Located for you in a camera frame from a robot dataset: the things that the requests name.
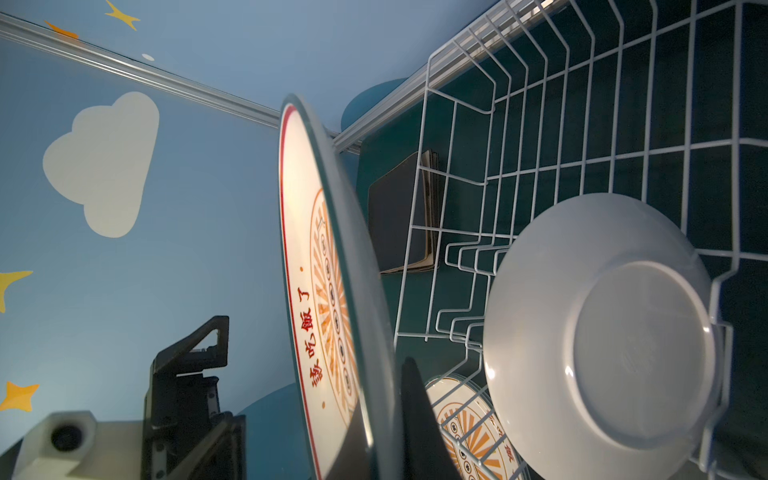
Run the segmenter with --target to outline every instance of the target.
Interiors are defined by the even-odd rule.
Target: white cloud decal
[[[83,205],[85,221],[99,235],[122,237],[136,223],[159,123],[152,99],[132,91],[111,106],[78,113],[72,131],[45,151],[48,181]]]

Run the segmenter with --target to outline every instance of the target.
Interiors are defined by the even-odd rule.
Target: white plate
[[[288,97],[280,128],[283,268],[315,476],[326,478],[339,455],[364,455],[363,469],[398,478],[402,416],[392,330],[365,221],[345,175],[322,124],[301,99]],[[368,444],[343,451],[357,406]]]
[[[484,354],[529,465],[547,480],[675,473],[716,401],[709,295],[694,248],[638,200],[575,197],[528,225],[493,283]]]
[[[443,380],[434,380],[427,383],[427,396],[429,401],[434,403],[441,399],[443,396],[451,392],[456,386],[458,386],[463,378],[456,376],[456,378],[448,377]],[[477,393],[477,388],[471,383],[459,386],[455,392],[451,393],[443,399],[440,403],[432,407],[435,411],[435,417],[438,423],[443,423],[448,417],[453,415],[456,410],[460,409],[462,405],[469,401]],[[454,437],[460,439],[471,429],[477,422],[482,419],[488,412],[491,411],[491,407],[486,402],[483,396],[478,396],[472,401],[464,410],[458,415],[454,416],[451,421],[443,427],[448,430]],[[475,430],[472,435],[469,436],[464,442],[464,446],[477,458],[482,458],[502,436],[504,430],[498,417],[495,414],[491,414],[481,427]],[[453,464],[461,472],[464,480],[491,480],[483,472],[477,469],[477,466],[467,458],[464,452],[457,449],[453,443],[443,437],[445,441],[445,447],[453,460]],[[519,462],[515,449],[512,448],[512,443],[509,439],[505,439],[496,450],[490,454],[485,465],[494,472],[498,478],[506,480],[511,477],[513,473],[518,469]]]

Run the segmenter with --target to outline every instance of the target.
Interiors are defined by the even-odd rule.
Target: dish rack
[[[760,205],[768,204],[761,193],[768,190],[761,180],[768,178],[768,122],[760,119],[768,101],[757,90],[760,72],[768,73],[759,61],[768,41],[758,28],[768,25],[767,15],[768,2],[758,0],[502,0],[430,55],[421,104],[400,115],[399,127],[366,140],[418,122],[419,157],[433,149],[442,161],[419,165],[414,180],[423,171],[440,179],[439,225],[414,224],[414,187],[405,254],[414,230],[435,231],[438,266],[409,274],[406,261],[399,288],[387,292],[396,295],[398,354],[414,339],[424,343],[412,349],[424,352],[430,343],[451,343],[463,359],[457,355],[441,378],[463,370],[484,385],[485,302],[522,228],[574,195],[636,197],[680,226],[713,277],[708,312],[724,333],[723,386],[691,461],[708,478],[746,478],[723,471],[712,445],[731,390],[733,328],[726,320],[733,320],[720,311],[723,288],[744,262],[768,261],[768,242],[760,239]],[[454,73],[446,74],[448,64]],[[458,279],[462,295],[441,294]],[[489,417],[460,439],[441,430],[483,475],[497,478],[484,463],[489,453],[478,458],[465,442]]]

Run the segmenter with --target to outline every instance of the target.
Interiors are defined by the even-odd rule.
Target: black bracket
[[[143,480],[244,480],[245,417],[220,412],[215,376],[227,365],[230,317],[215,316],[157,354],[144,397]],[[195,349],[208,334],[217,343]]]

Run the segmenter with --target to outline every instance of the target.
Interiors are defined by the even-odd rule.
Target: decorated plate
[[[440,400],[459,385],[462,380],[463,378],[460,376],[450,376],[443,380],[435,379],[428,382],[427,396],[429,401],[434,403]],[[477,387],[473,383],[467,382],[432,407],[438,423],[442,424],[450,418],[448,424],[443,428],[448,430],[457,439],[463,437],[491,411],[487,397],[480,395],[458,415],[455,415],[462,405],[477,392]],[[496,445],[496,442],[502,436],[504,436],[504,430],[494,413],[464,441],[464,446],[475,457],[482,458],[493,445]],[[464,480],[495,480],[480,471],[477,465],[464,452],[457,449],[445,436],[443,440],[445,440],[445,447],[448,449],[451,460],[453,460],[455,467],[461,472]],[[496,478],[502,480],[510,478],[517,471],[519,465],[518,454],[508,439],[503,440],[485,460],[485,466],[495,474]],[[518,478],[525,478],[524,472]]]
[[[376,258],[330,139],[296,96],[286,100],[280,128],[280,217],[315,476],[399,478],[402,417]]]

